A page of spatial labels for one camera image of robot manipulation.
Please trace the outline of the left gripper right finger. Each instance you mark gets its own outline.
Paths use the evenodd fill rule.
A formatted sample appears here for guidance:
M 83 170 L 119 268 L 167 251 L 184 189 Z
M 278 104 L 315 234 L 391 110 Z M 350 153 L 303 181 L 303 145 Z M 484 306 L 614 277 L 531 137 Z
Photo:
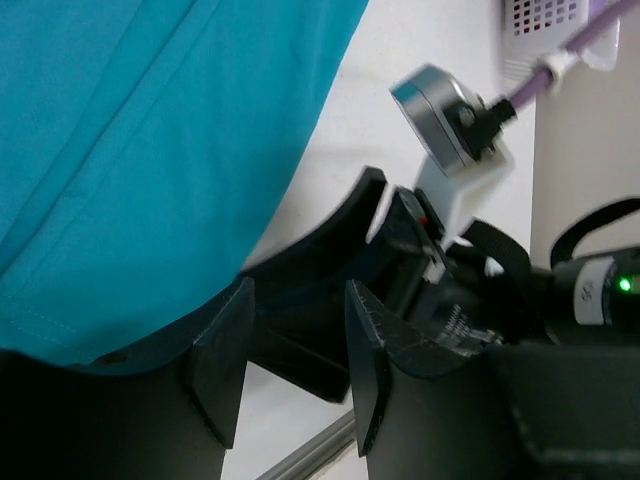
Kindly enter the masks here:
M 464 358 L 345 288 L 358 453 L 372 479 L 635 479 L 639 352 L 498 346 Z

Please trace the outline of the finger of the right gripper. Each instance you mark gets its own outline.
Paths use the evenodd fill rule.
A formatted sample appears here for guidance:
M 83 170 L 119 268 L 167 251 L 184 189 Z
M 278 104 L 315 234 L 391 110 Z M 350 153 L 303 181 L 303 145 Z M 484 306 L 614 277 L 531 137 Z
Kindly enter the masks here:
M 344 303 L 258 312 L 249 359 L 322 400 L 343 402 L 350 386 Z

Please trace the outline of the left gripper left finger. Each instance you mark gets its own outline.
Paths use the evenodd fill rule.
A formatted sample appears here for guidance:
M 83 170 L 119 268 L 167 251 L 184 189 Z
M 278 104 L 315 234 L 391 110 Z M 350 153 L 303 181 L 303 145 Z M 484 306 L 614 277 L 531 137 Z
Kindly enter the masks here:
M 5 479 L 217 479 L 233 447 L 254 320 L 240 278 L 88 366 L 1 354 Z

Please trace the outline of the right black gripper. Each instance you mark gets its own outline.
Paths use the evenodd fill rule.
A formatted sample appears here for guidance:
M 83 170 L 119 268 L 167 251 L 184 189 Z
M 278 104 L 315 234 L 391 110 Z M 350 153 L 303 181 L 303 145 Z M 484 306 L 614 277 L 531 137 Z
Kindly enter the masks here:
M 364 248 L 386 185 L 382 170 L 365 168 L 324 223 L 244 269 L 257 298 L 295 298 L 332 283 Z M 383 347 L 418 346 L 449 358 L 543 336 L 529 255 L 501 230 L 475 219 L 461 243 L 444 247 L 443 227 L 424 193 L 406 188 L 396 190 L 382 229 L 412 233 L 420 252 L 410 263 L 410 277 L 393 284 L 395 300 L 380 301 L 363 283 L 350 282 L 345 293 L 350 345 L 362 335 Z

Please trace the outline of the teal t shirt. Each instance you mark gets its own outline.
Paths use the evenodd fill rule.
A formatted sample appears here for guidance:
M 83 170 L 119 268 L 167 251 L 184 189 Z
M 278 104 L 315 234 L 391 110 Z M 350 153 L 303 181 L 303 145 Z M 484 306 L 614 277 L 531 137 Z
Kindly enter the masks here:
M 1 347 L 141 372 L 240 272 L 363 1 L 5 1 Z M 141 349 L 135 348 L 142 342 Z

